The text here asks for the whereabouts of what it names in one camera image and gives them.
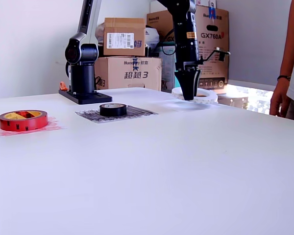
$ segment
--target black robotic arm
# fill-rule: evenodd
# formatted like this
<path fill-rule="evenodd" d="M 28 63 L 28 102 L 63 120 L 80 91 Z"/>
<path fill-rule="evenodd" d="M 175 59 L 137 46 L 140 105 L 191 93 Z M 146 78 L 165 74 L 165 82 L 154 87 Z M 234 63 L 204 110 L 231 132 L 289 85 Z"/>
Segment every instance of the black robotic arm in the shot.
<path fill-rule="evenodd" d="M 225 55 L 219 49 L 214 50 L 207 58 L 199 57 L 196 34 L 196 3 L 195 0 L 158 0 L 163 4 L 173 17 L 174 34 L 176 43 L 176 70 L 177 77 L 185 100 L 193 100 L 197 95 L 200 77 L 199 65 L 209 60 L 214 53 L 220 54 L 220 60 L 224 61 Z"/>

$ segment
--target electrical tape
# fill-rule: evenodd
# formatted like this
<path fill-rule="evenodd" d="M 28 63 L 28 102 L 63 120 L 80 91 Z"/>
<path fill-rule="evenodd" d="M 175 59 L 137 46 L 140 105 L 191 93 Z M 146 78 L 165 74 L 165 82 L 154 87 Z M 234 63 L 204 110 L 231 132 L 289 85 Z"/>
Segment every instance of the electrical tape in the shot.
<path fill-rule="evenodd" d="M 125 104 L 103 104 L 100 105 L 100 115 L 104 117 L 121 117 L 127 114 Z"/>

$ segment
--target person's arm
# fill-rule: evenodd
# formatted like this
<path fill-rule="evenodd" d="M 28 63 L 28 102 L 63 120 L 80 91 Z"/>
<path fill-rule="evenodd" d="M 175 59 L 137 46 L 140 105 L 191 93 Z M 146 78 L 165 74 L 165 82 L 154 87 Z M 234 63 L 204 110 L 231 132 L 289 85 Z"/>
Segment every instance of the person's arm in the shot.
<path fill-rule="evenodd" d="M 294 67 L 294 0 L 291 3 L 288 34 L 285 43 L 284 56 L 280 75 L 291 76 Z"/>
<path fill-rule="evenodd" d="M 281 65 L 280 75 L 291 76 L 294 68 L 294 0 L 291 3 L 288 33 L 285 43 L 284 56 Z M 271 99 L 270 115 L 278 115 L 285 118 L 291 99 L 287 97 L 290 82 L 281 78 L 275 88 Z"/>

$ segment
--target tape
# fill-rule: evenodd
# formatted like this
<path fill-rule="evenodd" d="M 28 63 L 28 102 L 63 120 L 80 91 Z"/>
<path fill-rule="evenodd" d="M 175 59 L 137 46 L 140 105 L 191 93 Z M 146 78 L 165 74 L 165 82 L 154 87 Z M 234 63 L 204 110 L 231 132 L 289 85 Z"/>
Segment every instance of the tape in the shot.
<path fill-rule="evenodd" d="M 121 117 L 127 114 L 125 104 L 103 104 L 99 109 L 100 115 L 104 117 Z"/>
<path fill-rule="evenodd" d="M 48 125 L 48 114 L 40 110 L 14 111 L 0 115 L 4 131 L 33 131 Z"/>
<path fill-rule="evenodd" d="M 172 95 L 178 99 L 184 100 L 182 89 L 180 87 L 174 88 L 172 90 Z M 190 100 L 190 102 L 198 104 L 216 104 L 218 103 L 218 95 L 213 91 L 198 88 L 197 96 L 194 97 L 194 100 Z"/>

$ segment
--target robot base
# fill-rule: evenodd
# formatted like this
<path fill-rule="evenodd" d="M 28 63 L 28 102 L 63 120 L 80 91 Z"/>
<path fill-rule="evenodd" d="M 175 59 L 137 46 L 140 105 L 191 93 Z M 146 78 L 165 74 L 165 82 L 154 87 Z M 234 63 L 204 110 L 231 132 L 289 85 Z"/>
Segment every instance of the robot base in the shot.
<path fill-rule="evenodd" d="M 111 96 L 98 92 L 92 94 L 72 94 L 71 92 L 59 90 L 59 94 L 80 105 L 112 102 Z"/>

